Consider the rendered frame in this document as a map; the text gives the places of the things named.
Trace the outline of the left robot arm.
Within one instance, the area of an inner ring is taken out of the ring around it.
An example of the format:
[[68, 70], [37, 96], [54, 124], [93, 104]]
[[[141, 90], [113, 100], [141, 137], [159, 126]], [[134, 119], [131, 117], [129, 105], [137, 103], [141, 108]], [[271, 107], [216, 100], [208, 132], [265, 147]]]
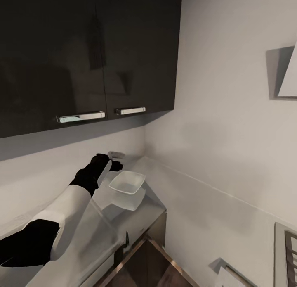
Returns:
[[49, 261], [65, 253], [95, 190], [110, 171], [123, 168], [113, 158], [125, 155], [97, 153], [22, 231], [0, 240], [0, 287], [25, 287]]

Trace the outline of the bowl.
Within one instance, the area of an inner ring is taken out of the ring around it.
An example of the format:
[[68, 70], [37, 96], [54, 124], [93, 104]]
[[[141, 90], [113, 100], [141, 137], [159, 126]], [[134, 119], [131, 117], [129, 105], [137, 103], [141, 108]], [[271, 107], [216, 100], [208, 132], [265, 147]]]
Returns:
[[145, 181], [146, 176], [131, 171], [122, 171], [110, 184], [113, 190], [127, 194], [135, 195]]

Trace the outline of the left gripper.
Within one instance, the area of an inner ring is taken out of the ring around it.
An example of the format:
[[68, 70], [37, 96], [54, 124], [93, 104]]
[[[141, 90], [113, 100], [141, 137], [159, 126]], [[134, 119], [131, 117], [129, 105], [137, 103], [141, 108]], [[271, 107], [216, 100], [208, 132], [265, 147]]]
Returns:
[[112, 161], [112, 166], [109, 171], [119, 171], [123, 168], [123, 165], [119, 161]]

